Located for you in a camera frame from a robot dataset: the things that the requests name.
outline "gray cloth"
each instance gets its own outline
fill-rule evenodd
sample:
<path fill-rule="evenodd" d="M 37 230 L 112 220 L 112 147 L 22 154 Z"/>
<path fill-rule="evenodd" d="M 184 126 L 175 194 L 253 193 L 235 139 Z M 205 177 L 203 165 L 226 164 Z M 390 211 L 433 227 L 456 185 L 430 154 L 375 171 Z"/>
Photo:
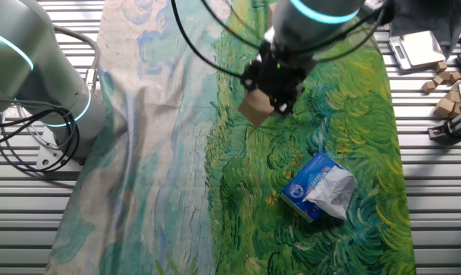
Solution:
<path fill-rule="evenodd" d="M 432 31 L 444 56 L 453 52 L 461 34 L 461 0 L 400 0 L 390 36 Z"/>

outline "black cable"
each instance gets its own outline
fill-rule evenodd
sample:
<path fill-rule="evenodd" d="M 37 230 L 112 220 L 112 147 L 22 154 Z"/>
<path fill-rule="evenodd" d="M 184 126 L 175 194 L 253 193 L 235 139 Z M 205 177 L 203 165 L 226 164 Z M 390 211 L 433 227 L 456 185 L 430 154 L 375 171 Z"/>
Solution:
<path fill-rule="evenodd" d="M 176 24 L 177 24 L 177 27 L 179 28 L 179 31 L 181 32 L 181 34 L 183 35 L 183 38 L 184 40 L 186 41 L 187 45 L 191 48 L 191 50 L 203 61 L 205 62 L 206 64 L 210 65 L 211 67 L 219 70 L 220 72 L 222 73 L 226 73 L 230 76 L 234 76 L 238 79 L 243 79 L 243 75 L 240 75 L 238 73 L 234 73 L 234 72 L 231 72 L 225 68 L 222 68 L 214 63 L 212 63 L 211 61 L 209 61 L 206 57 L 204 57 L 199 51 L 198 49 L 196 49 L 196 47 L 193 45 L 193 43 L 191 43 L 190 41 L 190 38 L 187 36 L 186 34 L 186 31 L 184 30 L 183 28 L 183 24 L 181 23 L 181 19 L 179 18 L 179 14 L 177 13 L 177 6 L 176 6 L 176 0 L 170 0 L 170 3 L 172 4 L 172 9 L 173 9 L 173 12 L 174 12 L 174 17 L 176 18 Z"/>
<path fill-rule="evenodd" d="M 343 33 L 341 34 L 337 34 L 335 37 L 332 37 L 330 38 L 329 40 L 326 40 L 316 46 L 313 46 L 313 47 L 310 47 L 310 48 L 307 48 L 305 50 L 292 50 L 292 51 L 289 51 L 289 52 L 286 52 L 287 54 L 302 54 L 302 53 L 309 53 L 311 51 L 315 51 L 315 50 L 319 50 L 325 46 L 328 46 L 334 42 L 337 42 L 337 41 L 340 41 L 340 40 L 344 40 L 347 38 L 347 34 L 349 34 L 351 31 L 354 31 L 355 29 L 357 29 L 359 26 L 361 26 L 362 24 L 364 24 L 367 20 L 373 18 L 374 16 L 376 16 L 380 11 L 383 11 L 385 9 L 385 7 L 375 11 L 375 12 L 372 12 L 370 15 L 366 16 L 365 18 L 363 18 L 362 20 L 358 21 L 357 23 L 355 23 L 353 26 L 349 27 L 347 30 L 345 30 Z"/>
<path fill-rule="evenodd" d="M 378 20 L 376 21 L 376 23 L 371 28 L 371 31 L 369 32 L 369 34 L 366 35 L 366 37 L 361 42 L 359 42 L 357 45 L 355 45 L 353 48 L 347 50 L 344 53 L 338 54 L 338 55 L 336 55 L 334 57 L 327 57 L 327 58 L 323 58 L 321 60 L 317 60 L 317 62 L 318 63 L 325 63 L 325 62 L 338 60 L 338 59 L 343 58 L 343 57 L 355 52 L 356 50 L 358 50 L 360 47 L 362 47 L 362 45 L 366 44 L 368 42 L 368 40 L 375 34 L 375 31 L 378 28 L 378 26 L 380 25 L 380 22 L 383 20 L 384 16 L 385 16 L 385 9 L 383 8 L 381 10 L 381 12 L 380 12 L 380 15 L 378 16 Z"/>
<path fill-rule="evenodd" d="M 37 115 L 42 114 L 42 113 L 45 113 L 45 112 L 48 112 L 48 113 L 46 113 L 45 115 L 40 116 L 40 117 L 38 117 L 38 118 L 32 119 L 32 120 L 29 121 L 28 123 L 25 123 L 23 126 L 21 126 L 18 130 L 16 130 L 16 131 L 12 132 L 11 134 L 9 134 L 7 137 L 4 137 L 4 138 L 0 139 L 0 143 L 1 143 L 1 142 L 4 142 L 4 141 L 6 141 L 6 140 L 8 140 L 8 139 L 10 139 L 10 138 L 12 138 L 12 137 L 14 137 L 16 134 L 19 134 L 21 131 L 23 131 L 23 130 L 24 130 L 25 128 L 27 128 L 28 126 L 30 126 L 30 125 L 32 125 L 33 123 L 35 123 L 36 121 L 40 120 L 40 119 L 43 118 L 44 116 L 49 115 L 51 112 L 53 112 L 53 110 L 46 110 L 46 111 L 43 111 L 43 112 L 38 113 Z"/>
<path fill-rule="evenodd" d="M 48 109 L 48 110 L 39 112 L 36 115 L 29 116 L 27 118 L 18 119 L 18 120 L 15 120 L 13 122 L 9 122 L 9 123 L 0 123 L 0 127 L 15 126 L 15 125 L 18 125 L 20 123 L 23 123 L 23 122 L 26 122 L 26 121 L 31 121 L 31 120 L 37 121 L 38 120 L 37 118 L 39 118 L 39 119 L 44 118 L 45 116 L 49 115 L 52 112 L 54 112 L 53 109 Z"/>
<path fill-rule="evenodd" d="M 233 35 L 233 37 L 237 38 L 238 40 L 240 40 L 242 43 L 250 46 L 250 47 L 253 47 L 255 48 L 256 50 L 259 49 L 260 45 L 257 45 L 257 44 L 253 44 L 252 42 L 246 40 L 244 37 L 241 37 L 240 35 L 238 35 L 236 32 L 234 32 L 229 26 L 227 26 L 225 23 L 223 23 L 222 20 L 220 20 L 220 18 L 218 18 L 218 16 L 216 15 L 216 13 L 208 6 L 208 3 L 206 3 L 205 0 L 201 0 L 201 2 L 203 3 L 203 5 L 205 6 L 206 10 L 212 15 L 213 19 L 215 19 L 216 22 L 218 22 L 218 24 L 220 26 L 222 26 L 224 29 L 226 29 L 231 35 Z"/>
<path fill-rule="evenodd" d="M 80 133 L 79 133 L 79 129 L 76 125 L 76 122 L 75 120 L 73 119 L 73 116 L 71 114 L 68 114 L 67 116 L 65 116 L 65 114 L 68 113 L 68 110 L 63 110 L 63 109 L 54 109 L 53 112 L 56 112 L 57 114 L 59 114 L 60 116 L 62 116 L 63 120 L 65 121 L 66 123 L 66 126 L 67 126 L 67 134 L 70 136 L 72 134 L 72 131 L 75 131 L 76 132 L 76 145 L 72 151 L 72 153 L 70 154 L 70 156 L 68 156 L 67 160 L 63 161 L 63 159 L 65 158 L 65 156 L 68 154 L 69 152 L 69 149 L 70 149 L 70 146 L 72 144 L 72 142 L 69 142 L 67 143 L 67 146 L 65 148 L 65 151 L 63 152 L 63 155 L 53 164 L 51 164 L 50 166 L 48 167 L 45 167 L 43 169 L 37 169 L 37 168 L 34 168 L 32 166 L 30 166 L 29 164 L 27 164 L 26 162 L 24 162 L 17 154 L 16 152 L 12 149 L 11 145 L 9 144 L 9 141 L 8 140 L 5 140 L 5 143 L 6 143 L 6 146 L 8 148 L 8 150 L 11 151 L 11 153 L 13 154 L 13 156 L 15 156 L 15 158 L 21 163 L 23 164 L 24 166 L 26 166 L 27 168 L 23 168 L 23 167 L 20 167 L 19 165 L 17 165 L 16 163 L 13 163 L 8 156 L 6 156 L 5 152 L 2 150 L 2 147 L 0 147 L 0 152 L 2 154 L 2 156 L 5 158 L 5 160 L 11 164 L 13 167 L 15 167 L 16 169 L 22 171 L 22 172 L 34 172 L 34 173 L 51 173 L 51 172 L 54 172 L 54 171 L 57 171 L 59 170 L 60 168 L 64 167 L 65 165 L 67 165 L 67 163 L 72 159 L 73 155 L 77 152 L 77 149 L 78 149 L 78 146 L 79 146 L 79 143 L 80 143 Z M 5 136 L 5 129 L 4 127 L 1 127 L 1 130 L 2 130 L 2 135 Z"/>

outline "digital scale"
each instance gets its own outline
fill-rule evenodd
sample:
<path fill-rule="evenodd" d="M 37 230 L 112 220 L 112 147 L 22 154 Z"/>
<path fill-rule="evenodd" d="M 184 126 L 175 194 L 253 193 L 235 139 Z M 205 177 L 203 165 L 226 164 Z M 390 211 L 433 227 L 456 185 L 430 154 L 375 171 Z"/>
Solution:
<path fill-rule="evenodd" d="M 446 60 L 432 31 L 390 37 L 390 46 L 402 70 L 429 66 Z"/>

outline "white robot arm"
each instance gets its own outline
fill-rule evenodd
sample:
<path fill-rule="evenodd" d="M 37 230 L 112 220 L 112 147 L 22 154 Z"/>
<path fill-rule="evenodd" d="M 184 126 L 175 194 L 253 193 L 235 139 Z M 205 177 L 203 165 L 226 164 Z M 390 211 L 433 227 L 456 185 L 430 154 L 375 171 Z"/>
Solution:
<path fill-rule="evenodd" d="M 84 81 L 63 55 L 50 18 L 35 0 L 0 0 L 0 112 L 15 99 L 69 110 L 80 132 L 76 160 L 87 158 L 105 120 L 102 100 L 92 91 L 96 64 L 97 59 Z M 35 115 L 47 107 L 25 108 Z M 41 121 L 58 144 L 69 138 L 61 116 L 48 115 Z"/>

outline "robot arm blue light ring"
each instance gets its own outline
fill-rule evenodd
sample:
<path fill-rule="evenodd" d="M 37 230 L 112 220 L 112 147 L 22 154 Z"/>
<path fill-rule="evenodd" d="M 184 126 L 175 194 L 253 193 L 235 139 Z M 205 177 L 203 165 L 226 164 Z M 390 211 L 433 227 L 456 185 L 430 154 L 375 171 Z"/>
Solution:
<path fill-rule="evenodd" d="M 82 116 L 83 116 L 84 114 L 86 114 L 87 109 L 88 109 L 89 106 L 91 105 L 91 92 L 88 90 L 87 93 L 88 93 L 89 97 L 87 98 L 86 107 L 83 109 L 83 111 L 82 111 L 79 115 L 77 115 L 76 118 L 74 118 L 74 121 L 78 121 L 80 118 L 82 118 Z M 64 123 L 64 124 L 61 124 L 61 125 L 49 125 L 49 124 L 47 124 L 47 123 L 44 123 L 44 125 L 49 126 L 49 127 L 63 127 L 63 126 L 66 126 L 67 123 Z"/>
<path fill-rule="evenodd" d="M 318 11 L 314 11 L 313 9 L 307 7 L 301 0 L 290 0 L 291 4 L 303 15 L 307 16 L 310 19 L 318 21 L 324 24 L 342 24 L 346 23 L 347 21 L 353 19 L 359 12 L 359 10 L 354 11 L 350 15 L 344 16 L 332 16 L 332 15 L 325 15 L 319 13 Z"/>
<path fill-rule="evenodd" d="M 21 57 L 23 57 L 23 59 L 28 63 L 28 65 L 30 65 L 31 70 L 33 70 L 33 68 L 34 68 L 33 62 L 31 61 L 30 57 L 28 57 L 26 55 L 26 53 L 24 53 L 24 51 L 22 51 L 20 48 L 16 47 L 16 45 L 14 45 L 13 43 L 11 43 L 11 41 L 7 40 L 6 38 L 2 37 L 1 35 L 0 35 L 0 43 L 10 47 L 16 53 L 18 53 Z"/>

